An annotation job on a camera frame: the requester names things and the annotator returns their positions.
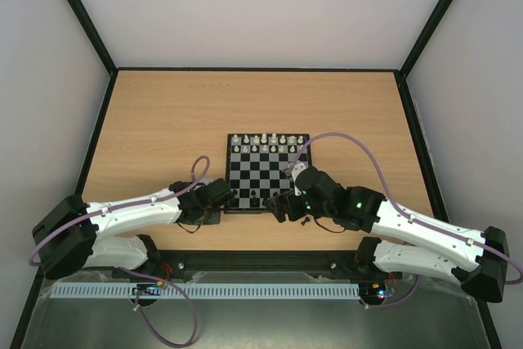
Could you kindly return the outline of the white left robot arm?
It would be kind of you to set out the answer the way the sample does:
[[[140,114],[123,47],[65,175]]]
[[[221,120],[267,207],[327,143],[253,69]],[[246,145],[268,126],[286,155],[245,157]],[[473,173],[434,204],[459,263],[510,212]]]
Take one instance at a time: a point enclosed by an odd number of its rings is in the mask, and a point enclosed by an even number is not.
[[[152,268],[159,256],[147,235],[124,233],[147,226],[195,223],[224,208],[234,193],[226,181],[177,181],[153,194],[114,202],[62,199],[32,230],[38,265],[48,280],[92,267]]]

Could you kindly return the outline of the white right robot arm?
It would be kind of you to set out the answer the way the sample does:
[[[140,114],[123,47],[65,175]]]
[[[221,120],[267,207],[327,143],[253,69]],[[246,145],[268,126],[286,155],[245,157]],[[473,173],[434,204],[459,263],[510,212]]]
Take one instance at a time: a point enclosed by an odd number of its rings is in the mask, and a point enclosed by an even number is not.
[[[356,253],[365,276],[379,271],[424,275],[456,284],[484,302],[500,303],[507,276],[507,236],[453,226],[392,202],[362,186],[343,187],[326,172],[298,164],[293,189],[267,200],[280,222],[327,217],[346,230],[366,233]]]

